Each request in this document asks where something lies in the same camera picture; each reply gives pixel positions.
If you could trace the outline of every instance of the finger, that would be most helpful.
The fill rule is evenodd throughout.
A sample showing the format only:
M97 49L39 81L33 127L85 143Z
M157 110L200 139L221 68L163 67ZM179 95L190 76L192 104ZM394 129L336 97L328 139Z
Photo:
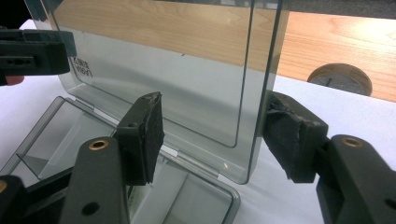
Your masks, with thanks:
M13 86L23 82L24 77L6 77L6 80L8 86Z

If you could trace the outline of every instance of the brass screw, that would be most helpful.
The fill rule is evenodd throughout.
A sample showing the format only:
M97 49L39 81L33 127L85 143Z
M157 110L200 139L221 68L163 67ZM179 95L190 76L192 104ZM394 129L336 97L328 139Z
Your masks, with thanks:
M356 138L352 138L352 137L345 137L342 139L342 142L349 147L362 147L363 146L363 143L360 140L358 140Z
M108 146L108 142L106 140L97 140L97 141L90 143L89 149L96 151L96 150L103 149L107 146Z
M0 180L0 193L2 193L7 188L7 182Z

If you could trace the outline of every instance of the open lid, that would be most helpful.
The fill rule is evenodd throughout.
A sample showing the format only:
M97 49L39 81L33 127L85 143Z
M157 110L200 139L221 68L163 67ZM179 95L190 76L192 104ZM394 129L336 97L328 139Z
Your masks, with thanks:
M70 94L120 120L139 96L160 91L165 144L206 170L247 183L261 143L262 98L272 88L267 64L278 1L193 2L27 5L38 29L74 34L77 57L70 58L71 74L60 76Z

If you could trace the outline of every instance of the transparent plastic lid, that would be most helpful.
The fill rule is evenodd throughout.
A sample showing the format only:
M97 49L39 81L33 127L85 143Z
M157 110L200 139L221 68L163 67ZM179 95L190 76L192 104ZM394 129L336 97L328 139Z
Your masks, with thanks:
M120 120L139 96L160 91L165 144L246 183L260 148L262 97L272 88L267 64L278 57L270 49L281 3L236 2L27 5L38 29L74 35L71 74L60 76L70 94Z

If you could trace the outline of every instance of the wooden surface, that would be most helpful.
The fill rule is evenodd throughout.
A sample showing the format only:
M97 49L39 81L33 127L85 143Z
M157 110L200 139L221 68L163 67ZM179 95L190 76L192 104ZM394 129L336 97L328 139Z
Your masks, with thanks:
M291 12L277 72L307 80L327 63L359 67L373 97L396 102L396 21Z
M64 0L58 25L243 66L249 8L150 0ZM264 71L273 10L256 9L248 67ZM307 81L327 63L349 63L373 83L372 96L396 102L396 21L291 12L278 73Z

